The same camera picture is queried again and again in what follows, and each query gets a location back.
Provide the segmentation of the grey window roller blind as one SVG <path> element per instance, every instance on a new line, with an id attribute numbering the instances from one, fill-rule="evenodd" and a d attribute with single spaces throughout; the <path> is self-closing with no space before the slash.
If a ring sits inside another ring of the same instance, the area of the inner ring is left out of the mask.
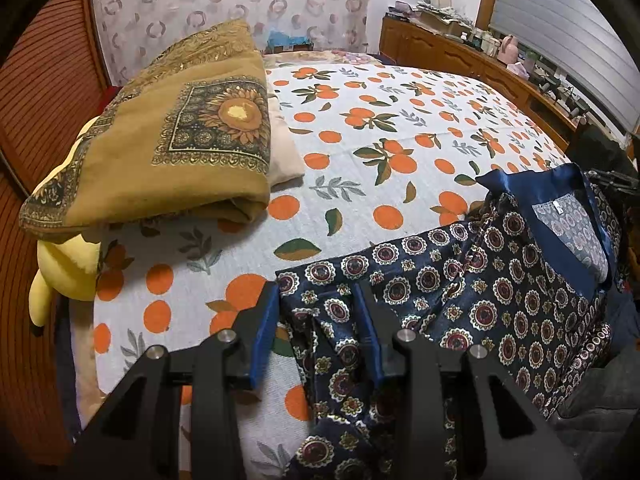
<path id="1" fill-rule="evenodd" d="M 490 27 L 513 35 L 593 94 L 627 131 L 639 120 L 639 71 L 590 0 L 496 0 Z"/>

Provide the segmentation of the beige folded cloth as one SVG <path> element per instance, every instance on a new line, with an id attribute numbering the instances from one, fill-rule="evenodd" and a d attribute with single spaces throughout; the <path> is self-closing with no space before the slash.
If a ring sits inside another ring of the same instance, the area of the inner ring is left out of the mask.
<path id="1" fill-rule="evenodd" d="M 271 130 L 268 181 L 270 188 L 274 188 L 279 184 L 303 177 L 305 165 L 271 84 L 267 84 L 267 96 Z"/>

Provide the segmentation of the floral pink quilt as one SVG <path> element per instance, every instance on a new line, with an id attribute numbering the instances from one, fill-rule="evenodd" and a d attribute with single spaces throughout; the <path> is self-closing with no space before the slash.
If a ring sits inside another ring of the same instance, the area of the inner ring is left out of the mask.
<path id="1" fill-rule="evenodd" d="M 265 68 L 284 66 L 311 66 L 318 64 L 364 65 L 378 63 L 378 59 L 367 53 L 343 50 L 291 51 L 262 55 Z"/>

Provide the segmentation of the blue item on box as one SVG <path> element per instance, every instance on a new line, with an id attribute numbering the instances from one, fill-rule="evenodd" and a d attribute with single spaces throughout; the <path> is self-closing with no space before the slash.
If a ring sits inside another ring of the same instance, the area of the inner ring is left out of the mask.
<path id="1" fill-rule="evenodd" d="M 314 50 L 314 43 L 306 36 L 290 36 L 276 30 L 270 32 L 265 47 L 267 54 L 312 50 Z"/>

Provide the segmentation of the wooden sideboard cabinet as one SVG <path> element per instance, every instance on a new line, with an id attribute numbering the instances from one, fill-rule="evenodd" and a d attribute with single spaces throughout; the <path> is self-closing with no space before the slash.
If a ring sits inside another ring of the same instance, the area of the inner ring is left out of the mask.
<path id="1" fill-rule="evenodd" d="M 378 50 L 402 66 L 469 76 L 498 91 L 565 150 L 577 127 L 552 99 L 482 52 L 415 24 L 383 18 Z"/>

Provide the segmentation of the folded brown sunflower blanket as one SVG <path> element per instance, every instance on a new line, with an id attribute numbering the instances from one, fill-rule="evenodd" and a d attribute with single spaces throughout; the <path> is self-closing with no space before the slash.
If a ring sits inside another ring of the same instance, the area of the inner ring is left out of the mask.
<path id="1" fill-rule="evenodd" d="M 253 222 L 270 199 L 262 55 L 242 20 L 173 44 L 123 86 L 20 210 L 64 242 L 88 229 L 193 211 Z"/>

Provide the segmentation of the pink bottle on sideboard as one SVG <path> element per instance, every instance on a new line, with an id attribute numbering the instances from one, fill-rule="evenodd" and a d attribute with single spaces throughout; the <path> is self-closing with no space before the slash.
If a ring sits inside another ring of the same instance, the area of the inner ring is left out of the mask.
<path id="1" fill-rule="evenodd" d="M 518 62 L 518 38 L 513 35 L 502 38 L 497 53 L 497 60 L 504 65 Z"/>

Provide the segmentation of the wooden louvered wardrobe door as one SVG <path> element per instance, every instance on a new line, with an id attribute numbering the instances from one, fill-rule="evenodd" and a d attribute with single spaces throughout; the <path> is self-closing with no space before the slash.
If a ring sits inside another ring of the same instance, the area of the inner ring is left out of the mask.
<path id="1" fill-rule="evenodd" d="M 1 0 L 1 455 L 62 463 L 58 300 L 32 314 L 40 240 L 62 240 L 69 177 L 44 179 L 111 89 L 92 0 Z"/>

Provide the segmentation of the orange print bed sheet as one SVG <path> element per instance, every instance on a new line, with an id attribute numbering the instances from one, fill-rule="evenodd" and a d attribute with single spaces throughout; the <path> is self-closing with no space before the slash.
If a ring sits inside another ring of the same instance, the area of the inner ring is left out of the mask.
<path id="1" fill-rule="evenodd" d="M 446 226 L 483 200 L 494 169 L 542 171 L 562 150 L 479 80 L 416 68 L 288 63 L 267 74 L 304 174 L 247 226 L 196 217 L 102 237 L 96 374 L 110 392 L 153 344 L 178 350 L 230 327 L 289 266 Z"/>

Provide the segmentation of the yellow plush toy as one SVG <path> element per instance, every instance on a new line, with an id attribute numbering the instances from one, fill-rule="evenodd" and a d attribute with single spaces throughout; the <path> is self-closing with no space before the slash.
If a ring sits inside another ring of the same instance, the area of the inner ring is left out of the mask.
<path id="1" fill-rule="evenodd" d="M 100 243 L 77 235 L 62 244 L 38 240 L 38 271 L 28 294 L 29 317 L 36 327 L 47 324 L 54 292 L 79 301 L 92 301 L 96 294 L 96 276 Z"/>

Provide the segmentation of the navy patterned satin garment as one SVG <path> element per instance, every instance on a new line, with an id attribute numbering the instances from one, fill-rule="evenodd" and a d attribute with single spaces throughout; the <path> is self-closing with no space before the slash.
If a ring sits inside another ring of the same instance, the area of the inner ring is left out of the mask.
<path id="1" fill-rule="evenodd" d="M 314 424 L 288 479 L 395 479 L 396 403 L 368 376 L 352 290 L 371 286 L 403 328 L 449 350 L 484 347 L 589 474 L 579 408 L 589 391 L 636 372 L 608 347 L 635 318 L 611 311 L 620 225 L 604 188 L 573 164 L 480 178 L 484 202 L 462 220 L 277 276 Z"/>

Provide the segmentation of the sheer circle pattern curtain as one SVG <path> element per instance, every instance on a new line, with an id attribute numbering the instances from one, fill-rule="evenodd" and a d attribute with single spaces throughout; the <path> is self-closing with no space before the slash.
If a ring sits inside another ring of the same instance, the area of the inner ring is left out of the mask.
<path id="1" fill-rule="evenodd" d="M 250 26 L 265 49 L 280 32 L 317 50 L 361 51 L 370 0 L 93 0 L 105 64 L 126 84 L 175 42 L 228 20 Z"/>

